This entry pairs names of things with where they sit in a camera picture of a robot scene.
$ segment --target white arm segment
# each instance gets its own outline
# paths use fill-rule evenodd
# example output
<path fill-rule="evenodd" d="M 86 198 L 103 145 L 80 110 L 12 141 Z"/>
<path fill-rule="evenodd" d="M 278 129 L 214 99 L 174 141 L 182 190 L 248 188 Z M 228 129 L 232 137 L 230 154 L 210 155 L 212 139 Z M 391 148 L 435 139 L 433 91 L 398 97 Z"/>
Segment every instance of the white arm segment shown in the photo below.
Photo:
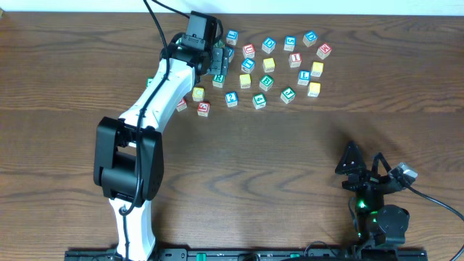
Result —
<path fill-rule="evenodd" d="M 120 119 L 125 119 L 125 124 L 137 126 L 137 119 L 140 108 L 160 83 L 166 73 L 166 60 L 159 62 L 157 74 L 150 86 L 140 96 L 138 101 L 127 111 L 121 114 Z M 145 111 L 145 118 L 142 120 L 141 128 L 152 126 L 156 131 L 162 133 L 166 123 L 170 119 L 177 107 L 179 101 L 195 84 L 195 70 L 177 59 L 170 59 L 169 78 L 166 80 L 161 89 L 150 102 Z M 119 214 L 119 209 L 125 206 L 128 209 L 131 202 L 122 199 L 110 199 L 116 214 L 117 233 L 119 235 L 119 244 L 117 253 L 125 257 L 125 237 L 123 229 L 123 217 Z M 156 239 L 152 230 L 152 201 L 146 200 L 141 207 L 135 207 L 127 215 L 127 230 L 129 238 L 129 259 L 130 260 L 147 260 L 152 254 Z"/>

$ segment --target wood grain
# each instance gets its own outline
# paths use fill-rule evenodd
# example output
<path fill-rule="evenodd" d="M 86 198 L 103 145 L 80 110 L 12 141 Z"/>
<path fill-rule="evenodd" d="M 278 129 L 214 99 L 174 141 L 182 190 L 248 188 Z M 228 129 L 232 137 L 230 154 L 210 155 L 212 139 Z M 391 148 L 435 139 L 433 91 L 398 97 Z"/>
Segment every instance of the wood grain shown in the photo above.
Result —
<path fill-rule="evenodd" d="M 304 247 L 353 239 L 345 177 L 334 168 L 354 139 L 366 160 L 382 151 L 410 163 L 415 187 L 464 211 L 464 18 L 218 15 L 240 33 L 223 89 L 201 86 L 208 118 L 175 113 L 164 134 L 165 178 L 154 200 L 160 241 L 192 248 Z M 170 39 L 187 20 L 160 14 Z M 304 48 L 315 30 L 318 44 Z M 300 69 L 317 46 L 320 96 L 296 86 L 298 68 L 282 51 L 298 37 Z M 277 40 L 271 55 L 265 37 Z M 69 248 L 117 243 L 112 209 L 92 180 L 96 125 L 139 97 L 157 69 L 160 37 L 147 14 L 6 13 L 0 20 L 0 260 L 62 260 Z M 257 48 L 252 88 L 239 88 L 241 47 Z M 274 86 L 256 111 L 262 59 L 273 57 Z M 280 91 L 296 99 L 285 105 Z M 227 108 L 224 93 L 237 91 Z M 407 247 L 448 260 L 464 239 L 450 212 L 409 191 L 386 203 L 410 211 Z"/>

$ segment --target robotic arm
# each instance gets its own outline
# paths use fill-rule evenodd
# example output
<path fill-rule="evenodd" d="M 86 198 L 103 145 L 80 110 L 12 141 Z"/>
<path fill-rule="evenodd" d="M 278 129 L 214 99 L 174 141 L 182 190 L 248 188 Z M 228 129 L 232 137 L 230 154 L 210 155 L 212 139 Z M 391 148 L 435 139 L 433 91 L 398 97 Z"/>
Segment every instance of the robotic arm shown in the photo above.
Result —
<path fill-rule="evenodd" d="M 154 80 L 138 101 L 116 119 L 104 117 L 96 131 L 94 183 L 101 186 L 115 210 L 119 244 L 117 253 L 130 260 L 147 260 L 156 239 L 152 232 L 152 200 L 158 192 L 163 173 L 162 132 L 178 102 L 205 74 L 227 75 L 228 57 L 213 45 L 223 34 L 219 20 L 192 12 L 186 33 L 177 34 L 161 52 Z M 166 60 L 170 71 L 167 72 Z M 138 114 L 150 95 L 168 73 L 167 80 L 149 102 L 141 121 L 140 144 L 136 143 Z M 133 211 L 123 218 L 121 207 L 129 208 L 136 197 L 136 157 L 118 151 L 118 147 L 140 146 L 141 196 Z"/>

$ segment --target cube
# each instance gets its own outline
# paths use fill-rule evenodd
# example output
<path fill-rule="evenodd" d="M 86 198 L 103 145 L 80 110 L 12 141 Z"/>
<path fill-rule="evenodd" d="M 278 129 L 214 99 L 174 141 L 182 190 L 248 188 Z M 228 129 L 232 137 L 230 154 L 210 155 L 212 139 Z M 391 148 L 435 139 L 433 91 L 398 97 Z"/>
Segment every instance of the cube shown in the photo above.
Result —
<path fill-rule="evenodd" d="M 262 50 L 267 54 L 270 54 L 276 48 L 276 41 L 271 37 L 267 37 L 266 40 L 262 42 Z"/>
<path fill-rule="evenodd" d="M 320 77 L 323 69 L 324 64 L 322 62 L 313 62 L 311 67 L 311 76 Z"/>
<path fill-rule="evenodd" d="M 267 58 L 262 61 L 262 68 L 264 68 L 265 73 L 273 72 L 276 68 L 274 58 Z"/>
<path fill-rule="evenodd" d="M 295 36 L 286 36 L 285 44 L 283 45 L 284 51 L 293 51 L 297 44 L 297 38 Z"/>
<path fill-rule="evenodd" d="M 180 112 L 181 110 L 183 109 L 186 109 L 187 108 L 187 102 L 184 98 L 181 99 L 181 101 L 177 104 L 177 111 Z"/>
<path fill-rule="evenodd" d="M 191 94 L 191 97 L 196 102 L 203 102 L 204 99 L 204 89 L 200 87 L 195 87 L 194 91 Z"/>
<path fill-rule="evenodd" d="M 235 54 L 235 51 L 233 50 L 233 48 L 231 48 L 229 46 L 225 47 L 225 51 L 227 52 L 227 55 L 229 57 L 229 63 L 232 62 L 233 55 Z"/>
<path fill-rule="evenodd" d="M 147 88 L 148 88 L 148 86 L 150 86 L 150 84 L 152 83 L 152 81 L 153 81 L 153 78 L 151 78 L 151 77 L 148 77 L 148 78 L 146 79 L 146 87 L 147 87 Z"/>
<path fill-rule="evenodd" d="M 210 113 L 210 104 L 207 102 L 200 102 L 198 104 L 198 115 L 208 117 L 208 114 Z"/>
<path fill-rule="evenodd" d="M 238 39 L 239 39 L 239 32 L 235 30 L 229 30 L 229 32 L 227 33 L 227 36 L 225 37 L 225 42 L 227 44 L 231 44 L 234 46 L 237 44 Z"/>
<path fill-rule="evenodd" d="M 317 97 L 320 92 L 320 83 L 310 83 L 310 87 L 307 88 L 307 95 L 309 97 Z"/>
<path fill-rule="evenodd" d="M 246 58 L 244 62 L 241 63 L 241 70 L 244 73 L 252 73 L 254 69 L 254 61 L 250 58 Z"/>
<path fill-rule="evenodd" d="M 252 78 L 249 74 L 240 75 L 240 88 L 250 88 L 252 87 Z"/>
<path fill-rule="evenodd" d="M 227 104 L 227 107 L 237 106 L 237 104 L 239 103 L 239 97 L 237 96 L 237 93 L 235 91 L 226 93 L 225 102 Z"/>
<path fill-rule="evenodd" d="M 332 51 L 332 47 L 330 47 L 327 43 L 321 45 L 316 53 L 319 58 L 325 59 Z"/>
<path fill-rule="evenodd" d="M 257 94 L 253 96 L 253 105 L 255 109 L 266 107 L 266 98 L 264 97 L 264 94 Z"/>
<path fill-rule="evenodd" d="M 264 75 L 261 80 L 260 80 L 260 88 L 269 91 L 270 87 L 273 86 L 274 79 L 270 77 L 269 75 Z"/>
<path fill-rule="evenodd" d="M 254 51 L 253 43 L 247 44 L 246 46 L 244 46 L 243 54 L 245 58 L 254 58 L 254 53 L 255 51 Z"/>
<path fill-rule="evenodd" d="M 212 79 L 212 85 L 214 87 L 222 88 L 224 87 L 225 76 L 224 75 L 215 75 Z"/>
<path fill-rule="evenodd" d="M 311 72 L 299 71 L 298 85 L 306 86 L 308 83 L 310 83 L 310 79 L 311 79 Z"/>
<path fill-rule="evenodd" d="M 217 41 L 217 43 L 213 45 L 213 47 L 217 47 L 217 48 L 223 48 L 224 46 L 225 46 L 225 43 L 223 42 L 222 39 L 219 39 L 219 41 Z"/>
<path fill-rule="evenodd" d="M 303 36 L 303 43 L 305 44 L 306 47 L 310 47 L 316 43 L 317 39 L 318 39 L 318 35 L 316 35 L 314 31 L 309 31 Z"/>
<path fill-rule="evenodd" d="M 302 63 L 302 55 L 300 53 L 290 54 L 289 64 L 290 68 L 299 67 Z"/>
<path fill-rule="evenodd" d="M 282 94 L 281 94 L 281 99 L 283 102 L 285 102 L 286 104 L 288 104 L 289 102 L 293 101 L 295 99 L 295 96 L 297 94 L 295 93 L 295 91 L 288 87 L 286 88 L 285 90 L 282 91 Z"/>

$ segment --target white background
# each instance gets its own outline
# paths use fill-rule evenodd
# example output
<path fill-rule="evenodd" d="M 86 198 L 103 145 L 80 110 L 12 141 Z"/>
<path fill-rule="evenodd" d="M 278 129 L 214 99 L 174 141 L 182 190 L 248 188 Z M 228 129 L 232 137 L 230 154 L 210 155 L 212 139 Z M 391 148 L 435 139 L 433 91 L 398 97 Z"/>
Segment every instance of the white background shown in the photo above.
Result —
<path fill-rule="evenodd" d="M 464 15 L 464 0 L 160 0 L 182 12 Z M 152 4 L 155 12 L 166 12 Z M 6 11 L 146 12 L 142 0 L 0 0 Z"/>

